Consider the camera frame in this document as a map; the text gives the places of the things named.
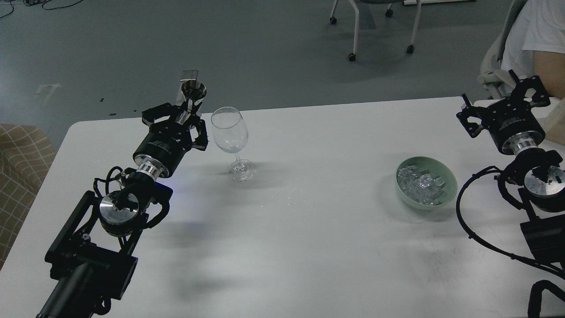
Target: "glass stem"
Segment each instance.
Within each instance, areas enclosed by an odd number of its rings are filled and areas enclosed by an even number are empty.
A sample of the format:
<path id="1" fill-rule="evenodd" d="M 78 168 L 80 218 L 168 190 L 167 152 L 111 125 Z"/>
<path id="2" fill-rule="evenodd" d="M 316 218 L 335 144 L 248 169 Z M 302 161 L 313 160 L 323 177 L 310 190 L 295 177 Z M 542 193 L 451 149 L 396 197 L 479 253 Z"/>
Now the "glass stem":
<path id="1" fill-rule="evenodd" d="M 236 161 L 237 161 L 237 167 L 242 168 L 240 153 L 238 153 L 238 152 L 236 152 Z"/>

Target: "cable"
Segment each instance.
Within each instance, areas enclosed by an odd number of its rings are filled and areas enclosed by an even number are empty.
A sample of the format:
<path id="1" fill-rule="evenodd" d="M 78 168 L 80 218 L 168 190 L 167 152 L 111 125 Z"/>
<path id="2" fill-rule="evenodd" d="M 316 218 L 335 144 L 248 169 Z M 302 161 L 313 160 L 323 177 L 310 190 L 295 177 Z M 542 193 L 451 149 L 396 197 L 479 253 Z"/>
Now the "cable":
<path id="1" fill-rule="evenodd" d="M 530 291 L 530 299 L 528 302 L 528 318 L 540 318 L 541 298 L 542 292 L 544 290 L 550 291 L 557 298 L 565 302 L 565 291 L 548 280 L 538 281 L 533 284 L 532 290 Z"/>
<path id="2" fill-rule="evenodd" d="M 55 8 L 45 8 L 45 4 L 47 4 L 47 3 L 50 2 L 50 1 L 51 1 L 51 0 L 45 0 L 45 2 L 41 4 L 41 8 L 42 8 L 43 10 L 63 9 L 63 8 L 72 7 L 72 6 L 74 6 L 74 5 L 78 5 L 79 3 L 82 2 L 82 0 L 79 0 L 79 1 L 77 1 L 77 2 L 75 2 L 75 3 L 73 3 L 72 5 L 68 5 L 68 6 L 55 7 Z"/>
<path id="3" fill-rule="evenodd" d="M 524 256 L 520 256 L 520 255 L 516 255 L 516 254 L 512 254 L 509 252 L 506 252 L 492 244 L 490 244 L 489 242 L 485 241 L 483 238 L 481 238 L 480 236 L 478 236 L 475 232 L 473 232 L 471 230 L 471 228 L 465 223 L 465 220 L 463 219 L 463 216 L 461 214 L 461 198 L 463 197 L 463 193 L 465 192 L 465 190 L 471 185 L 471 183 L 473 183 L 474 181 L 478 180 L 479 178 L 487 175 L 487 174 L 493 174 L 493 173 L 501 173 L 502 171 L 497 168 L 496 166 L 490 166 L 490 167 L 486 167 L 484 169 L 482 169 L 481 171 L 479 171 L 478 173 L 474 174 L 469 180 L 467 180 L 467 182 L 461 187 L 461 190 L 459 191 L 459 195 L 457 196 L 457 202 L 455 203 L 455 212 L 457 214 L 457 219 L 459 220 L 459 223 L 461 224 L 461 227 L 463 228 L 463 230 L 465 230 L 465 232 L 467 232 L 467 234 L 469 235 L 470 239 L 473 239 L 475 241 L 477 241 L 477 243 L 481 244 L 482 246 L 493 250 L 495 252 L 498 252 L 502 255 L 506 255 L 508 257 L 510 257 L 510 259 L 513 260 L 517 260 L 520 261 L 524 264 L 530 265 L 532 267 L 544 270 L 548 273 L 551 273 L 553 275 L 556 275 L 562 279 L 565 280 L 565 272 L 563 269 L 560 269 L 558 267 L 556 267 L 553 264 L 541 264 L 539 263 L 537 260 L 535 259 L 530 259 Z"/>
<path id="4" fill-rule="evenodd" d="M 0 19 L 9 16 L 14 12 L 14 4 L 12 3 L 12 1 L 10 1 L 10 6 L 12 6 L 12 11 L 8 12 L 7 14 L 4 14 L 3 16 L 0 16 Z"/>
<path id="5" fill-rule="evenodd" d="M 114 171 L 116 170 L 120 171 L 120 173 L 112 178 L 112 173 L 114 173 Z M 124 169 L 118 166 L 115 166 L 112 169 L 110 169 L 110 171 L 108 171 L 108 174 L 106 175 L 106 187 L 105 187 L 106 195 L 110 193 L 110 182 L 119 180 L 119 178 L 121 178 L 122 172 L 124 172 Z"/>

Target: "chair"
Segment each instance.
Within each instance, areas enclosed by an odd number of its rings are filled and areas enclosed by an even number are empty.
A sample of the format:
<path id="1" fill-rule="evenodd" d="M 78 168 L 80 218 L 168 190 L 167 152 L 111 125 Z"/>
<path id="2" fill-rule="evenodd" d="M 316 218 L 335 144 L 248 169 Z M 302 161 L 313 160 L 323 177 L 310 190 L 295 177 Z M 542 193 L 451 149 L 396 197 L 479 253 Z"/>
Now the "chair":
<path id="1" fill-rule="evenodd" d="M 338 1 L 339 0 L 335 0 L 333 2 L 332 13 L 330 14 L 330 17 L 329 17 L 329 22 L 331 24 L 337 23 L 337 18 L 335 16 L 333 16 L 333 14 L 336 12 L 336 7 L 337 7 Z M 350 53 L 349 56 L 347 57 L 349 59 L 349 61 L 353 62 L 353 61 L 355 61 L 355 59 L 357 57 L 357 40 L 359 38 L 359 8 L 357 7 L 357 3 L 358 2 L 370 3 L 370 4 L 388 3 L 389 5 L 386 8 L 385 16 L 390 18 L 393 14 L 393 10 L 391 9 L 392 3 L 393 2 L 401 2 L 401 1 L 403 1 L 403 0 L 349 0 L 349 3 L 351 3 L 351 5 L 353 6 L 353 10 L 355 10 L 355 33 L 353 35 L 353 52 Z M 420 0 L 416 0 L 416 4 L 418 6 L 418 9 L 416 11 L 416 18 L 414 19 L 414 27 L 412 29 L 412 40 L 410 42 L 410 45 L 406 49 L 406 53 L 409 53 L 409 54 L 414 52 L 414 42 L 416 41 L 416 31 L 418 30 L 418 22 L 420 21 L 420 10 L 421 10 Z"/>
<path id="2" fill-rule="evenodd" d="M 54 158 L 37 127 L 0 124 L 0 269 Z"/>
<path id="3" fill-rule="evenodd" d="M 510 29 L 526 2 L 528 0 L 514 0 L 512 2 L 501 34 L 492 43 L 481 62 L 480 75 L 477 77 L 477 81 L 490 92 L 494 99 L 500 99 L 506 95 L 500 89 L 503 84 L 508 84 L 512 88 L 516 86 L 508 71 L 501 70 L 501 63 Z"/>

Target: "person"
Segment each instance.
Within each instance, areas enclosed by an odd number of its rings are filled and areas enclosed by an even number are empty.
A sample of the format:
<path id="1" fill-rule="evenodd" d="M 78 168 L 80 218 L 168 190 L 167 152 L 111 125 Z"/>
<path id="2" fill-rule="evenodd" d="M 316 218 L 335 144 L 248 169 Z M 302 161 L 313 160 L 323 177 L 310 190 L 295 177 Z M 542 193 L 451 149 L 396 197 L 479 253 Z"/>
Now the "person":
<path id="1" fill-rule="evenodd" d="M 565 97 L 565 0 L 528 0 L 508 34 L 501 69 L 538 75 L 549 95 Z"/>

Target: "white shirt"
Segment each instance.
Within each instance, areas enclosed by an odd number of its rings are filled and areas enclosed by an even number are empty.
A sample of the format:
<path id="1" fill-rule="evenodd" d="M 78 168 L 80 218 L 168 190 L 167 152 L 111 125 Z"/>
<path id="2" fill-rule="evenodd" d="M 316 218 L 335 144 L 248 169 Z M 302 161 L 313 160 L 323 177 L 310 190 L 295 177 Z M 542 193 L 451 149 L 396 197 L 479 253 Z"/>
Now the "white shirt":
<path id="1" fill-rule="evenodd" d="M 529 0 L 510 29 L 501 69 L 531 77 L 533 51 L 565 54 L 565 0 Z"/>

